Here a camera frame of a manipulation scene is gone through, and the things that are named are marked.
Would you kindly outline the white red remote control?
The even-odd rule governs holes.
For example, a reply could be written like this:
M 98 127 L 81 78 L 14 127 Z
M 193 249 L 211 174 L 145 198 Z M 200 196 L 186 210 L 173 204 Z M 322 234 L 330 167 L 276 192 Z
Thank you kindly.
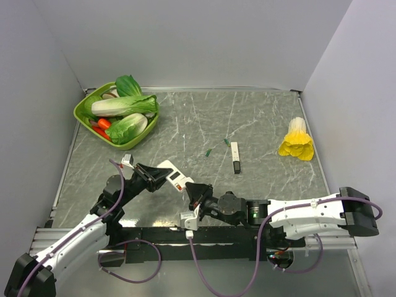
M 169 160 L 165 160 L 157 165 L 159 168 L 171 168 L 173 172 L 166 177 L 166 180 L 171 183 L 171 185 L 178 191 L 184 192 L 186 190 L 186 183 L 187 182 L 194 182 L 191 177 L 185 176 L 181 170 L 179 170 L 172 162 Z M 182 190 L 180 191 L 176 186 L 180 185 Z

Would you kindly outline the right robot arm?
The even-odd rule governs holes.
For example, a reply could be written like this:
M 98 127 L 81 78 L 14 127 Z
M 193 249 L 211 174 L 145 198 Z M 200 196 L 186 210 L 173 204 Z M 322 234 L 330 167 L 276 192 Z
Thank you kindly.
M 314 233 L 346 230 L 350 236 L 377 236 L 377 219 L 382 210 L 366 194 L 341 187 L 326 197 L 306 200 L 247 200 L 228 191 L 213 196 L 209 184 L 187 183 L 189 210 L 180 213 L 181 227 L 197 230 L 198 223 L 209 216 L 229 225 L 246 228 L 269 228 L 271 242 L 284 246 Z

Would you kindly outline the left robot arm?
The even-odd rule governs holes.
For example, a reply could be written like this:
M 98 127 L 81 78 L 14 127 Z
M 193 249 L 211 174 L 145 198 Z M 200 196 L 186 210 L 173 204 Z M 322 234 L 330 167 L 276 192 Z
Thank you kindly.
M 56 283 L 85 257 L 104 248 L 124 246 L 124 230 L 120 219 L 123 206 L 142 191 L 155 192 L 173 173 L 170 167 L 150 167 L 136 164 L 132 176 L 126 179 L 124 166 L 115 165 L 117 175 L 108 178 L 97 203 L 70 232 L 38 254 L 20 256 L 12 269 L 4 290 L 5 296 L 56 295 Z

